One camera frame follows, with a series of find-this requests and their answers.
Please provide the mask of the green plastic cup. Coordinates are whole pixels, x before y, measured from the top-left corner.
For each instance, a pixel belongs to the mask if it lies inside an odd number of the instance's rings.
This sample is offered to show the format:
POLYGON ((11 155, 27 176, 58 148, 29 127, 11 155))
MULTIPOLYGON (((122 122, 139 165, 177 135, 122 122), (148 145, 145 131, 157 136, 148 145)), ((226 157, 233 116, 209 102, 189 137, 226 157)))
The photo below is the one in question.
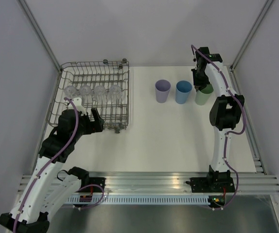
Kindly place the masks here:
POLYGON ((208 99, 210 98, 211 94, 214 92, 213 86, 211 84, 206 85, 206 87, 200 87, 196 91, 195 102, 197 105, 204 105, 208 99))

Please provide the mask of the blue plastic cup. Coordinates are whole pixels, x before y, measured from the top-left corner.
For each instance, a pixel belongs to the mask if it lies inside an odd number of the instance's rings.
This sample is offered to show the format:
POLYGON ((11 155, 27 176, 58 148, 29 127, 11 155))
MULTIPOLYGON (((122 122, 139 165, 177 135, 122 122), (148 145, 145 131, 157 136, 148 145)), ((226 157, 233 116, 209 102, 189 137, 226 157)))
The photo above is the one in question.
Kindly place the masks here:
POLYGON ((189 81, 179 81, 176 84, 175 102, 184 104, 192 91, 192 84, 189 81))

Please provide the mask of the lavender plastic cup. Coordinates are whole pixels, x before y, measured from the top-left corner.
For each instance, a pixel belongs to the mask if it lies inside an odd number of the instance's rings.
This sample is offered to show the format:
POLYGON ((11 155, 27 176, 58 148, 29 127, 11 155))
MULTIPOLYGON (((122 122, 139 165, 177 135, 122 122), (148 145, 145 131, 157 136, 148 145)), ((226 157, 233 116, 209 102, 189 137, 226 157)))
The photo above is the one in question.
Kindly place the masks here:
POLYGON ((171 84, 167 80, 158 80, 155 83, 156 100, 158 103, 165 103, 171 89, 171 84))

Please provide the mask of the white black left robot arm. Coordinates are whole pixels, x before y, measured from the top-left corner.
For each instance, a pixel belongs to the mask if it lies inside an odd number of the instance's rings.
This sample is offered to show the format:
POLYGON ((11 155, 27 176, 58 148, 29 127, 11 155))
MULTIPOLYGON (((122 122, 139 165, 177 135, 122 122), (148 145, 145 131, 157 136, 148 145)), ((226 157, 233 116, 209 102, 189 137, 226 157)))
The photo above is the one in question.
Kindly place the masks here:
POLYGON ((98 110, 93 108, 91 113, 93 119, 76 109, 62 112, 58 125, 42 142, 32 178, 13 209, 0 215, 0 225, 14 233, 45 233, 54 215, 73 193, 90 192, 88 200, 94 193, 105 193, 104 183, 95 183, 88 171, 76 166, 66 172, 66 177, 53 192, 49 192, 81 136, 103 131, 104 120, 98 110))

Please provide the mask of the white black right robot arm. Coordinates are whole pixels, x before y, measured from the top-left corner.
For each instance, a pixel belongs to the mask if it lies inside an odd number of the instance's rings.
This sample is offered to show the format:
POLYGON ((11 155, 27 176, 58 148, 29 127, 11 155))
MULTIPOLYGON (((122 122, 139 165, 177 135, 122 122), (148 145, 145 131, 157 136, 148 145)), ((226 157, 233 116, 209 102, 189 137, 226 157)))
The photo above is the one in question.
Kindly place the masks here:
POLYGON ((246 121, 244 96, 238 95, 228 84, 223 72, 223 60, 218 53, 211 53, 208 47, 192 46, 196 67, 192 69, 193 85, 199 97, 212 87, 216 100, 209 112, 209 121, 214 129, 214 150, 209 171, 204 177, 190 178, 193 193, 233 193, 235 184, 231 177, 234 169, 227 161, 232 135, 241 135, 244 130, 236 132, 237 124, 246 121))

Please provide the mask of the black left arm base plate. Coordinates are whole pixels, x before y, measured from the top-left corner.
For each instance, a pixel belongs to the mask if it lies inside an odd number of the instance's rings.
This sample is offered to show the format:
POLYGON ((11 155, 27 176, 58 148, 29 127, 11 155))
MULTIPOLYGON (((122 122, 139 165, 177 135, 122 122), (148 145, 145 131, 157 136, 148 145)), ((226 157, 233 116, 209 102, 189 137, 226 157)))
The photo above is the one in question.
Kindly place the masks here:
POLYGON ((106 186, 106 178, 105 177, 90 177, 88 184, 95 184, 97 186, 93 186, 93 192, 101 193, 101 188, 104 190, 106 186))

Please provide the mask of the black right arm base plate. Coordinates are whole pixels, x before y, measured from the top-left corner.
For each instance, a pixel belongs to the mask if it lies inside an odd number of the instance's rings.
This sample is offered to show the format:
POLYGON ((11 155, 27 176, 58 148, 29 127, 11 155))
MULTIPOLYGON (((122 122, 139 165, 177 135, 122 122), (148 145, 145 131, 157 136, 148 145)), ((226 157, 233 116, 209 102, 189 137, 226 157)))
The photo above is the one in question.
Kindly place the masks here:
POLYGON ((235 191, 232 178, 209 181, 206 177, 194 177, 185 182, 193 193, 233 193, 235 191))

